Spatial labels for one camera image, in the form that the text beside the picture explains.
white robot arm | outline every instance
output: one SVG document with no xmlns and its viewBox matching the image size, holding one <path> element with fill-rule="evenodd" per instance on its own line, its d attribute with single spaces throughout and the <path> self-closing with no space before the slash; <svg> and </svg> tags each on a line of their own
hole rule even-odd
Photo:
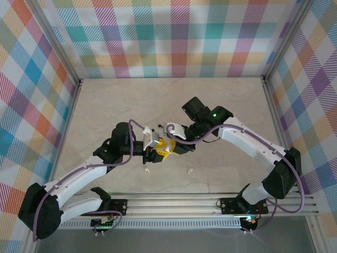
<svg viewBox="0 0 337 253">
<path fill-rule="evenodd" d="M 270 173 L 262 182 L 249 184 L 234 199 L 222 200 L 227 206 L 223 214 L 239 210 L 240 213 L 255 214 L 256 204 L 273 196 L 282 199 L 296 182 L 296 176 L 287 162 L 301 174 L 300 153 L 294 148 L 289 151 L 247 128 L 231 112 L 216 107 L 210 111 L 198 98 L 193 98 L 183 110 L 195 123 L 189 127 L 168 123 L 164 135 L 172 139 L 169 149 L 154 130 L 143 128 L 143 141 L 137 141 L 129 123 L 121 122 L 112 131 L 111 138 L 93 152 L 87 161 L 65 176 L 40 186 L 31 185 L 25 195 L 18 217 L 36 236 L 44 239 L 50 236 L 60 224 L 74 217 L 93 211 L 113 210 L 126 214 L 127 200 L 112 202 L 108 193 L 99 187 L 74 196 L 81 188 L 109 173 L 115 166 L 128 162 L 133 155 L 143 157 L 143 163 L 161 162 L 169 153 L 184 154 L 195 150 L 209 133 L 229 141 L 264 165 Z M 122 162 L 124 155 L 129 159 Z"/>
</svg>

plaid wallpaper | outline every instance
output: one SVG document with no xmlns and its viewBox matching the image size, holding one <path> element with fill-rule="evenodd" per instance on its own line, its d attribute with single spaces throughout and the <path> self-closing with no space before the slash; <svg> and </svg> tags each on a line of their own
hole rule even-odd
<svg viewBox="0 0 337 253">
<path fill-rule="evenodd" d="M 302 153 L 337 252 L 337 1 L 316 0 L 273 75 L 271 90 L 288 142 Z"/>
<path fill-rule="evenodd" d="M 23 0 L 0 0 L 0 252 L 18 252 L 25 191 L 53 166 L 75 85 Z"/>
<path fill-rule="evenodd" d="M 79 76 L 260 76 L 301 0 L 38 0 Z"/>
</svg>

beige floor surface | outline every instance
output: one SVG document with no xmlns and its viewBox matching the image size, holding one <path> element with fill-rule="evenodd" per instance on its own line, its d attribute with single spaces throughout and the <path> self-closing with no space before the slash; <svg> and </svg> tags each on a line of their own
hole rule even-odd
<svg viewBox="0 0 337 253">
<path fill-rule="evenodd" d="M 221 105 L 252 130 L 277 143 L 259 78 L 88 79 L 83 83 L 55 177 L 84 162 L 121 121 L 134 119 L 157 128 L 192 121 L 181 106 L 198 96 L 213 109 Z M 141 131 L 134 127 L 137 139 Z M 195 152 L 171 155 L 162 163 L 147 164 L 135 157 L 84 190 L 100 186 L 108 192 L 238 192 L 260 181 L 266 171 L 236 146 L 220 140 L 201 143 Z"/>
</svg>

purple cable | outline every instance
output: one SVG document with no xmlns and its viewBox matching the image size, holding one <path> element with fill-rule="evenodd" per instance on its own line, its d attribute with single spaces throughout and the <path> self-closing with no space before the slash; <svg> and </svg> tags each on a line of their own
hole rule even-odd
<svg viewBox="0 0 337 253">
<path fill-rule="evenodd" d="M 278 205 L 277 203 L 272 202 L 271 200 L 267 199 L 267 201 L 273 205 L 276 205 L 278 208 L 280 208 L 282 211 L 287 212 L 287 213 L 299 213 L 300 211 L 302 211 L 303 207 L 304 207 L 304 189 L 303 189 L 303 184 L 301 182 L 300 176 L 297 174 L 294 166 L 290 163 L 290 161 L 285 158 L 281 153 L 279 153 L 275 148 L 273 148 L 271 145 L 269 145 L 268 143 L 266 143 L 264 140 L 262 140 L 260 137 L 256 136 L 254 133 L 241 128 L 237 125 L 231 125 L 231 124 L 221 124 L 221 125 L 217 125 L 215 127 L 213 127 L 212 129 L 210 129 L 204 136 L 202 136 L 200 139 L 196 140 L 196 141 L 182 141 L 179 140 L 178 138 L 176 138 L 173 134 L 170 133 L 170 128 L 172 128 L 172 130 L 174 130 L 174 125 L 169 124 L 166 127 L 166 133 L 170 136 L 171 139 L 175 140 L 176 142 L 182 143 L 182 144 L 197 144 L 199 142 L 202 142 L 204 139 L 207 138 L 208 135 L 210 135 L 214 130 L 218 129 L 218 128 L 225 128 L 225 130 L 229 130 L 229 129 L 236 129 L 238 131 L 243 131 L 244 133 L 247 133 L 249 136 L 251 136 L 252 138 L 254 138 L 255 140 L 259 141 L 259 143 L 263 144 L 264 146 L 266 146 L 268 149 L 272 150 L 273 152 L 275 152 L 276 155 L 278 155 L 280 158 L 283 159 L 283 161 L 285 161 L 285 163 L 290 167 L 291 171 L 294 173 L 298 186 L 299 186 L 299 190 L 300 190 L 300 195 L 301 195 L 301 204 L 300 207 L 295 210 L 295 211 L 291 211 L 291 210 L 287 210 L 283 207 L 281 207 L 280 205 Z"/>
<path fill-rule="evenodd" d="M 132 136 L 132 127 L 131 127 L 131 123 L 134 123 L 136 124 L 139 128 L 141 128 L 142 130 L 145 129 L 145 127 L 141 126 L 140 124 L 138 124 L 135 120 L 129 120 L 128 121 L 128 132 L 129 132 L 129 135 L 130 135 L 130 150 L 133 151 L 133 136 Z M 131 158 L 133 156 L 133 152 L 130 152 L 130 156 L 127 158 L 127 160 L 125 162 L 121 162 L 121 163 L 110 163 L 110 164 L 93 164 L 93 165 L 88 165 L 87 168 L 97 168 L 97 167 L 101 167 L 101 166 L 121 166 L 121 165 L 125 165 L 127 164 L 128 162 L 131 161 Z"/>
<path fill-rule="evenodd" d="M 122 217 L 123 217 L 123 214 L 121 213 L 121 212 L 119 212 L 119 211 L 114 211 L 114 210 L 109 210 L 109 211 L 94 211 L 94 212 L 87 212 L 88 214 L 90 214 L 90 215 L 97 215 L 97 214 L 100 214 L 100 213 L 107 213 L 107 212 L 110 212 L 110 213 L 117 213 L 118 215 L 120 215 L 120 220 L 112 227 L 112 228 L 109 228 L 107 231 L 105 231 L 104 233 L 109 233 L 109 232 L 111 232 L 115 227 L 117 227 L 118 226 L 118 224 L 119 223 L 121 223 L 121 221 L 122 221 Z"/>
<path fill-rule="evenodd" d="M 138 127 L 140 127 L 142 130 L 144 129 L 143 126 L 141 126 L 140 124 L 138 124 L 135 120 L 129 120 L 128 122 L 128 132 L 130 135 L 130 150 L 133 151 L 133 136 L 132 136 L 132 127 L 131 127 L 131 123 L 136 124 Z M 43 205 L 43 202 L 46 200 L 46 198 L 54 191 L 56 190 L 56 186 L 61 185 L 65 180 L 67 180 L 68 178 L 70 178 L 71 176 L 73 176 L 74 174 L 78 173 L 79 171 L 82 170 L 86 170 L 88 168 L 97 168 L 97 167 L 101 167 L 101 166 L 121 166 L 121 165 L 125 165 L 128 162 L 130 162 L 131 158 L 133 156 L 133 152 L 130 152 L 130 156 L 129 158 L 125 161 L 125 162 L 121 162 L 121 163 L 113 163 L 113 164 L 93 164 L 93 165 L 88 165 L 86 167 L 81 167 L 78 168 L 77 170 L 74 170 L 73 172 L 71 172 L 69 175 L 66 175 L 63 179 L 61 179 L 57 184 L 55 184 L 53 187 L 51 187 L 51 189 L 45 194 L 45 196 L 43 196 L 43 198 L 41 199 L 40 203 L 38 204 L 36 211 L 35 211 L 35 216 L 34 216 L 34 221 L 33 221 L 33 242 L 37 241 L 37 235 L 36 235 L 36 229 L 37 229 L 37 220 L 38 220 L 38 215 L 40 213 L 41 207 Z"/>
<path fill-rule="evenodd" d="M 267 220 L 261 227 L 255 229 L 254 231 L 250 231 L 250 230 L 245 229 L 245 228 L 242 228 L 242 229 L 245 230 L 246 233 L 250 233 L 251 235 L 253 235 L 257 240 L 259 240 L 261 243 L 265 244 L 265 245 L 266 245 L 268 248 L 270 248 L 272 251 L 277 252 L 277 251 L 275 251 L 275 249 L 273 249 L 267 242 L 265 242 L 263 239 L 261 239 L 260 237 L 258 237 L 258 236 L 255 234 L 255 232 L 260 231 L 262 228 L 265 228 L 265 227 L 271 222 L 271 220 L 273 219 L 273 217 L 274 217 L 274 215 L 275 215 L 275 213 L 276 213 L 276 209 L 277 209 L 277 199 L 275 199 L 275 203 L 276 203 L 276 205 L 274 206 L 274 210 L 273 210 L 272 214 L 270 215 L 269 219 L 268 219 L 268 220 Z M 212 235 L 214 235 L 214 236 L 221 237 L 221 238 L 231 238 L 231 237 L 236 237 L 236 236 L 242 235 L 241 232 L 235 233 L 235 234 L 233 234 L 233 235 L 228 235 L 228 236 L 225 236 L 225 235 L 219 235 L 219 234 L 217 234 L 217 233 L 214 233 L 214 232 L 212 232 L 212 231 L 207 231 L 207 230 L 206 230 L 206 232 L 207 232 L 207 233 L 210 233 L 210 234 L 212 234 Z"/>
<path fill-rule="evenodd" d="M 74 170 L 73 172 L 71 172 L 69 175 L 65 176 L 63 179 L 61 179 L 57 184 L 55 184 L 53 187 L 51 187 L 51 189 L 45 194 L 45 196 L 43 196 L 43 198 L 41 199 L 40 203 L 38 204 L 37 208 L 36 208 L 36 212 L 35 212 L 35 216 L 34 216 L 34 221 L 33 221 L 33 242 L 37 241 L 37 236 L 36 236 L 36 229 L 37 229 L 37 219 L 38 219 L 38 215 L 40 213 L 41 207 L 43 205 L 43 202 L 46 200 L 46 198 L 54 191 L 56 190 L 56 186 L 60 186 L 65 180 L 67 180 L 68 178 L 70 178 L 71 176 L 73 176 L 74 174 L 78 173 L 79 171 L 85 170 L 85 167 L 80 167 L 77 170 Z"/>
</svg>

